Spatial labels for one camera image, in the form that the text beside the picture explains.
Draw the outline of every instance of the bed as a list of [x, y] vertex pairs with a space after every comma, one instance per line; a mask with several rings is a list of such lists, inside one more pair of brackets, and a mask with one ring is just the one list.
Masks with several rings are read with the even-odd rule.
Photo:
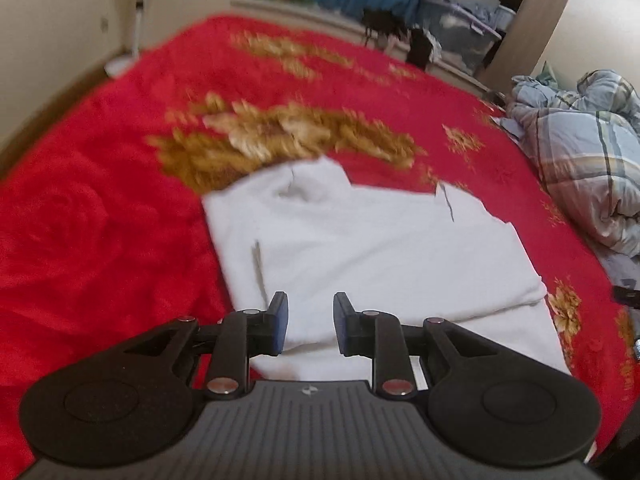
[[[3, 479], [32, 460], [17, 408], [38, 378], [180, 314], [212, 323], [230, 310], [199, 194], [260, 167], [234, 159], [212, 127], [210, 117], [232, 103], [265, 117], [292, 104], [303, 114], [350, 117], [382, 143], [397, 136], [391, 151], [380, 142], [322, 150], [356, 184], [430, 192], [444, 180], [512, 222], [548, 288], [568, 367], [600, 400], [604, 449], [640, 393], [626, 310], [491, 121], [495, 111], [377, 52], [218, 16], [95, 91], [2, 183]], [[217, 149], [225, 162], [213, 167]]]

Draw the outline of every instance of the metal screw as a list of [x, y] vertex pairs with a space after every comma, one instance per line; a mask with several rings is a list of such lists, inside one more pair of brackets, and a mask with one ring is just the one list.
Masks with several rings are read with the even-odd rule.
[[228, 395], [238, 389], [238, 381], [230, 377], [216, 377], [207, 383], [207, 390], [214, 394]]
[[404, 379], [389, 379], [382, 383], [382, 389], [393, 396], [404, 396], [414, 390], [414, 386]]

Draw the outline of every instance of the clear plastic container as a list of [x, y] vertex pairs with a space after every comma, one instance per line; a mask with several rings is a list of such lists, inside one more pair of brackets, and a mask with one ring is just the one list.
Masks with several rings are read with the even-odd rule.
[[462, 7], [449, 2], [421, 0], [418, 24], [442, 47], [442, 60], [473, 75], [500, 34]]

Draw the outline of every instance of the gray gripper base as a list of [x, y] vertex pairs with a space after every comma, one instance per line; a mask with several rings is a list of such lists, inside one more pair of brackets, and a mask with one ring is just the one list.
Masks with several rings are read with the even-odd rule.
[[579, 462], [546, 470], [492, 468], [449, 449], [407, 402], [365, 381], [258, 381], [211, 402], [177, 444], [141, 462], [89, 470], [39, 460], [23, 480], [594, 480]]

